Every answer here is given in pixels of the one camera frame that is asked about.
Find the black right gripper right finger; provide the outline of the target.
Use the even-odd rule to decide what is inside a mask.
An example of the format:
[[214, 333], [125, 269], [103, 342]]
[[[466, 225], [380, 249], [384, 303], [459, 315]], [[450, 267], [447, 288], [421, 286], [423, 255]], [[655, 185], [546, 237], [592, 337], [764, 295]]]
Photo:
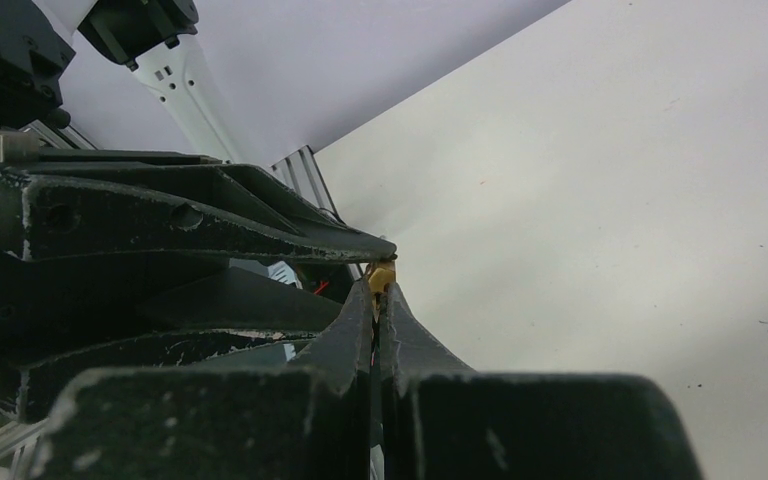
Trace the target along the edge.
[[390, 479], [698, 479], [689, 438], [652, 381], [479, 372], [423, 327], [401, 288], [379, 316]]

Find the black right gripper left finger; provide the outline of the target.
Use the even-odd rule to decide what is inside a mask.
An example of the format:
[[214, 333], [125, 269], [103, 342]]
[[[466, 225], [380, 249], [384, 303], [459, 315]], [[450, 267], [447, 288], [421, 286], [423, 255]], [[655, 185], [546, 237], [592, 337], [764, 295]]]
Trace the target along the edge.
[[72, 380], [28, 479], [365, 479], [373, 296], [360, 280], [286, 366], [104, 368]]

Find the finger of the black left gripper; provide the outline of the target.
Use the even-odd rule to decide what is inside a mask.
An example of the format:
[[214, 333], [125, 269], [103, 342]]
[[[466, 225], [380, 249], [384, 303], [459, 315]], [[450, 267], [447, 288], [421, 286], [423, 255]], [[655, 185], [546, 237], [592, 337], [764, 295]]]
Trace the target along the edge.
[[396, 247], [253, 165], [43, 162], [0, 166], [0, 252], [24, 262], [159, 252], [349, 264], [391, 259]]
[[306, 291], [242, 268], [171, 289], [140, 304], [77, 318], [0, 352], [0, 414], [44, 419], [65, 385], [102, 367], [183, 367], [280, 342], [309, 341], [338, 315], [345, 280]]

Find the small brass padlock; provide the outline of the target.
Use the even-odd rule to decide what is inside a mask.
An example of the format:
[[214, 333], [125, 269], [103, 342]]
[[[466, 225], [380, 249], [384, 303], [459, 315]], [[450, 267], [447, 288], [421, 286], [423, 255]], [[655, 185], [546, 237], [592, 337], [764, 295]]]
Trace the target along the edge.
[[381, 260], [370, 262], [366, 267], [364, 277], [374, 296], [385, 294], [388, 286], [396, 281], [395, 261]]

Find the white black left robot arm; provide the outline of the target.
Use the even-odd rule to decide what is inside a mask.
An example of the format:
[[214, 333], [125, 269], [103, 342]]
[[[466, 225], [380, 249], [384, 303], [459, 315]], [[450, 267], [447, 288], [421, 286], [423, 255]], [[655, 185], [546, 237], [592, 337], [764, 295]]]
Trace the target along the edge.
[[393, 243], [269, 159], [191, 1], [0, 1], [0, 415], [76, 375], [304, 340]]

